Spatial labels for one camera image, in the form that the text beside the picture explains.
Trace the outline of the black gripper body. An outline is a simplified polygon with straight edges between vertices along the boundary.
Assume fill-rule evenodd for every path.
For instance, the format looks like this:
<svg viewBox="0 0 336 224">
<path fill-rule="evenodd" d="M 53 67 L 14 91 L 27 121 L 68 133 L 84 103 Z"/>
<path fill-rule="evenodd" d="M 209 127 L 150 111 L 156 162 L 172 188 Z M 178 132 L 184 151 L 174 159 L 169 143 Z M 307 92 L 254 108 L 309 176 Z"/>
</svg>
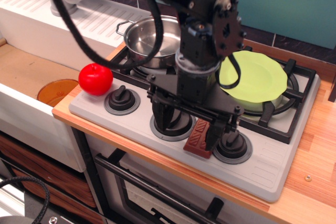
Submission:
<svg viewBox="0 0 336 224">
<path fill-rule="evenodd" d="M 185 74 L 171 75 L 167 81 L 162 81 L 163 76 L 155 74 L 148 82 L 156 86 L 155 94 L 163 103 L 209 123 L 229 120 L 228 132 L 235 131 L 243 109 L 217 83 L 220 65 L 195 69 L 178 65 L 186 71 Z"/>
</svg>

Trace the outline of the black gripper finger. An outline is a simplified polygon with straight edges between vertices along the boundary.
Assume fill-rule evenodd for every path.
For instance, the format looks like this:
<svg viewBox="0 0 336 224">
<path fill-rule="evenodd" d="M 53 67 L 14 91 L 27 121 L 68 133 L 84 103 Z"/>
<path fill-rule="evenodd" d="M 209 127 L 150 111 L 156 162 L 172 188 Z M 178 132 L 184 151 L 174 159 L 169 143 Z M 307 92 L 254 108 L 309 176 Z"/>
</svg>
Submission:
<svg viewBox="0 0 336 224">
<path fill-rule="evenodd" d="M 181 111 L 163 103 L 156 94 L 153 95 L 151 102 L 155 127 L 159 132 L 164 132 L 177 126 L 182 117 Z"/>
<path fill-rule="evenodd" d="M 209 123 L 205 139 L 206 151 L 212 151 L 218 145 L 223 135 L 230 130 L 227 128 L 228 125 L 229 120 L 213 120 Z"/>
</svg>

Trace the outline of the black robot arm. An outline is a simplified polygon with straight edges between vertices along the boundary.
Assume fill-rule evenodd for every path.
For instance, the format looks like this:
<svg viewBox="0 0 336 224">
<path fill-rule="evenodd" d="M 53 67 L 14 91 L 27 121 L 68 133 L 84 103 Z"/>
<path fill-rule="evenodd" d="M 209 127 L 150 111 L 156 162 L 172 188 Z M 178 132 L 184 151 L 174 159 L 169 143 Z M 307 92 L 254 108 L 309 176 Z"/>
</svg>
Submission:
<svg viewBox="0 0 336 224">
<path fill-rule="evenodd" d="M 174 109 L 210 123 L 206 149 L 213 150 L 224 133 L 236 128 L 242 110 L 219 82 L 221 63 L 228 57 L 238 67 L 233 53 L 243 46 L 244 32 L 237 11 L 238 0 L 160 0 L 174 7 L 181 28 L 176 54 L 176 75 L 148 77 L 149 98 L 155 121 L 165 130 Z M 153 17 L 160 18 L 156 0 L 148 0 Z"/>
</svg>

